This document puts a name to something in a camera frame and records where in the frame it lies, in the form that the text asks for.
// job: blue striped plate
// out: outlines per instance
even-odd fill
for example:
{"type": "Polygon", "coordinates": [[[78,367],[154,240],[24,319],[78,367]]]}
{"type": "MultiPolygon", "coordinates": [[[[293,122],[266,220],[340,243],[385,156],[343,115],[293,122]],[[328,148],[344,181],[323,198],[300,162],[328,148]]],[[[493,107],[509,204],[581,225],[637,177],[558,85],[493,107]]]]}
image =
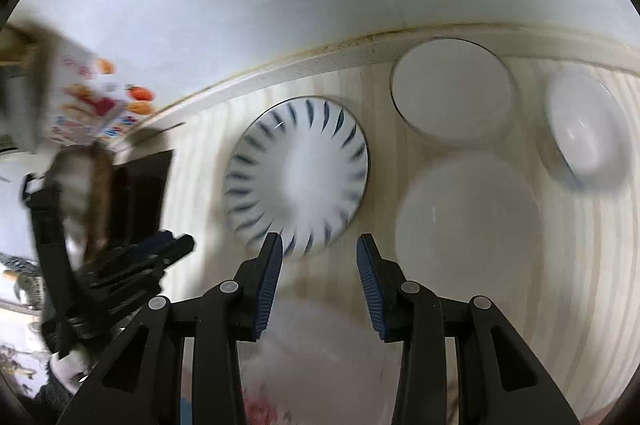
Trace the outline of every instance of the blue striped plate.
{"type": "Polygon", "coordinates": [[[368,175],[369,148],[353,115],[327,98],[293,98],[238,141],[225,175],[228,220],[248,248],[277,231],[285,256],[302,257],[342,233],[368,175]]]}

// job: black object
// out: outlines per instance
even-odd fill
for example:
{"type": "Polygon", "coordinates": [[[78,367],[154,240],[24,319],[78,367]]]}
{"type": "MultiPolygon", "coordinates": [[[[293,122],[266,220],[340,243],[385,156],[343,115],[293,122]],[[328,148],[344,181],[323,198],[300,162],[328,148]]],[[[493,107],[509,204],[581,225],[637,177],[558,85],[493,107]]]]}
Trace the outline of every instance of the black object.
{"type": "Polygon", "coordinates": [[[114,168],[108,248],[141,243],[158,231],[173,153],[157,152],[114,168]]]}
{"type": "Polygon", "coordinates": [[[4,375],[0,373],[0,419],[2,419],[2,423],[36,425],[36,421],[26,407],[22,398],[14,394],[4,379],[4,375]]]}
{"type": "Polygon", "coordinates": [[[578,424],[540,361],[489,299],[463,303],[406,282],[368,233],[358,239],[357,261],[374,329],[385,342],[404,342],[394,425],[446,423],[445,337],[456,339],[461,425],[578,424]]]}
{"type": "Polygon", "coordinates": [[[155,297],[107,347],[58,425],[177,425],[185,337],[194,337],[193,425],[245,425],[236,341],[266,328],[282,239],[268,233],[260,254],[233,281],[202,297],[155,297]]]}
{"type": "Polygon", "coordinates": [[[60,189],[53,183],[28,194],[32,175],[25,178],[22,198],[31,211],[34,242],[47,286],[42,333],[52,352],[65,357],[78,341],[106,345],[111,329],[151,297],[160,293],[164,270],[191,252],[190,235],[174,239],[159,232],[133,247],[112,251],[89,271],[75,275],[69,265],[60,214],[60,189]],[[132,255],[137,261],[127,261],[132,255]]]}

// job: countertop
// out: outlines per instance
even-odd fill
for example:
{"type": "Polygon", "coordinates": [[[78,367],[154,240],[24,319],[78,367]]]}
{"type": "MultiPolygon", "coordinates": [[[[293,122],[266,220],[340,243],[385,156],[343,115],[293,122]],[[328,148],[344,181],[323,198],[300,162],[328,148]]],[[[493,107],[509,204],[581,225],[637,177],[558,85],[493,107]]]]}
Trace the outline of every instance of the countertop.
{"type": "MultiPolygon", "coordinates": [[[[640,361],[638,163],[629,185],[616,196],[575,195],[548,176],[530,120],[546,77],[562,68],[586,69],[621,104],[637,156],[640,79],[582,63],[503,61],[518,84],[521,110],[510,134],[490,151],[529,182],[540,206],[543,251],[532,265],[530,282],[496,302],[583,417],[616,399],[640,361]]],[[[369,183],[343,235],[316,256],[284,263],[276,300],[313,299],[370,326],[355,262],[356,239],[372,233],[382,255],[393,259],[398,205],[413,178],[444,154],[428,147],[396,113],[389,93],[391,69],[392,63],[383,63],[271,86],[150,134],[129,150],[126,160],[174,149],[162,227],[190,233],[196,248],[167,271],[164,294],[174,301],[199,296],[232,277],[239,263],[252,256],[225,222],[222,185],[228,158],[263,111],[287,98],[321,95],[343,103],[362,125],[370,150],[369,183]]]]}

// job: white plate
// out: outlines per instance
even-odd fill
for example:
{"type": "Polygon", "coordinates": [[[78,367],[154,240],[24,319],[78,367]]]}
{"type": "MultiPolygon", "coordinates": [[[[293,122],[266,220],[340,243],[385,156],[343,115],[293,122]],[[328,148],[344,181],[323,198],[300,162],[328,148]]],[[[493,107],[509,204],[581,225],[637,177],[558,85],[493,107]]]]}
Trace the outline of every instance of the white plate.
{"type": "Polygon", "coordinates": [[[277,231],[285,256],[302,256],[346,228],[368,174],[353,115],[326,98],[293,98],[262,113],[236,145],[225,176],[228,219],[248,248],[277,231]]]}
{"type": "Polygon", "coordinates": [[[412,182],[396,221],[396,255],[407,278],[441,297],[497,302],[529,275],[541,250],[538,205],[511,166],[462,153],[412,182]]]}
{"type": "Polygon", "coordinates": [[[513,114],[515,86],[490,51],[461,39],[434,39],[394,67],[391,94],[418,132],[452,146],[491,143],[513,114]]]}
{"type": "Polygon", "coordinates": [[[368,323],[276,296],[260,340],[238,347],[249,425],[391,423],[401,347],[368,323]]]}

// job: brown object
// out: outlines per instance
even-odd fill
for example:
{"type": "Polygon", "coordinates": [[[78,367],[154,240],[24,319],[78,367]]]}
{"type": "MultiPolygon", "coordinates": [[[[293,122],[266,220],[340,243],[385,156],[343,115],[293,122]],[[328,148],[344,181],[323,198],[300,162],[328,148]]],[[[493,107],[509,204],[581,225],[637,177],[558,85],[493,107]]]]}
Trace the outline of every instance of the brown object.
{"type": "MultiPolygon", "coordinates": [[[[109,239],[109,218],[111,207],[111,181],[113,178],[112,155],[108,152],[104,145],[94,143],[90,147],[82,145],[69,145],[62,148],[56,154],[51,167],[45,174],[45,184],[49,182],[58,182],[64,178],[62,183],[63,198],[65,188],[68,188],[68,179],[74,178],[74,175],[82,175],[87,182],[89,189],[84,191],[84,202],[86,202],[86,212],[82,214],[74,214],[74,218],[78,219],[77,223],[81,225],[80,232],[76,231],[76,235],[72,234],[72,238],[76,243],[82,243],[86,237],[86,245],[84,248],[84,262],[89,263],[95,261],[100,253],[107,247],[109,239]],[[85,163],[90,161],[90,167],[80,166],[79,162],[85,163]]],[[[76,180],[74,187],[78,187],[81,182],[76,180]]],[[[73,206],[72,210],[76,212],[78,206],[73,206]]]]}
{"type": "Polygon", "coordinates": [[[38,44],[27,34],[12,26],[0,31],[0,66],[30,67],[38,44]]]}
{"type": "Polygon", "coordinates": [[[86,98],[91,96],[91,88],[84,84],[80,84],[76,82],[76,84],[71,84],[70,86],[65,88],[65,91],[75,98],[86,98]]]}
{"type": "Polygon", "coordinates": [[[154,112],[151,102],[144,102],[143,100],[129,102],[125,109],[131,113],[136,113],[137,115],[150,115],[154,112]]]}
{"type": "Polygon", "coordinates": [[[8,280],[13,280],[13,281],[18,280],[18,275],[20,274],[13,270],[4,270],[4,272],[2,272],[2,277],[8,280]]]}
{"type": "Polygon", "coordinates": [[[99,58],[96,65],[103,75],[112,75],[115,72],[115,66],[110,60],[99,58]]]}
{"type": "Polygon", "coordinates": [[[62,104],[61,109],[66,116],[84,126],[92,125],[97,119],[94,113],[84,110],[75,104],[62,104]]]}
{"type": "Polygon", "coordinates": [[[84,264],[94,262],[109,242],[111,180],[113,179],[111,153],[101,144],[92,145],[90,152],[94,158],[94,175],[87,214],[88,228],[84,264]]]}

